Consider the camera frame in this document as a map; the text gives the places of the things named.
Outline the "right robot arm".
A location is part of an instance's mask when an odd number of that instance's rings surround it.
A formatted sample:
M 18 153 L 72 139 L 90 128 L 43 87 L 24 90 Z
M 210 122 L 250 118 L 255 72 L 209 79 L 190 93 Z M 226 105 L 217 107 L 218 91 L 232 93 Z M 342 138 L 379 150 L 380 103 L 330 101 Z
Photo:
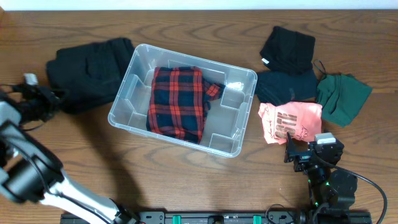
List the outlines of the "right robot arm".
M 307 150 L 299 151 L 287 133 L 284 162 L 293 162 L 294 171 L 308 177 L 312 207 L 325 204 L 329 208 L 349 209 L 355 202 L 358 180 L 335 167 L 343 154 L 344 144 L 332 133 L 322 133 L 316 134 L 307 146 Z

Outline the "red navy plaid shirt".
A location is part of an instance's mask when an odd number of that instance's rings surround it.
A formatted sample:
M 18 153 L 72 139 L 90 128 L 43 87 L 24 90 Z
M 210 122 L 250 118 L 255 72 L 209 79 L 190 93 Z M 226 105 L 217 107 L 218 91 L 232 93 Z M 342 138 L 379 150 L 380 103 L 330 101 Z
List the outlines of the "red navy plaid shirt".
M 157 67 L 151 83 L 146 128 L 163 136 L 200 143 L 211 108 L 225 86 L 211 83 L 197 67 Z

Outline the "large black garment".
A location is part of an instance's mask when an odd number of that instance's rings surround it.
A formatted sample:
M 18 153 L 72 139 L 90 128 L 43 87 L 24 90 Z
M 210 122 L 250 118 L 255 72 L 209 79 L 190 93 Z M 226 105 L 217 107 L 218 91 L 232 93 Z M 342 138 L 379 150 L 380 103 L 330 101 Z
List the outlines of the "large black garment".
M 114 101 L 133 53 L 123 37 L 58 50 L 46 73 L 53 89 L 67 93 L 61 109 L 79 114 Z

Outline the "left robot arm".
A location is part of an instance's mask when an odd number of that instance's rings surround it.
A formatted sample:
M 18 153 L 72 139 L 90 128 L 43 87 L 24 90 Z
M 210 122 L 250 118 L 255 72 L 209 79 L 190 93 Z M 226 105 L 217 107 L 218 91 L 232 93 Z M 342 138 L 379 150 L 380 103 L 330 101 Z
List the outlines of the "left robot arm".
M 23 128 L 52 119 L 67 91 L 26 83 L 7 88 L 1 91 L 1 195 L 61 208 L 88 223 L 139 223 L 136 214 L 69 178 L 60 159 Z

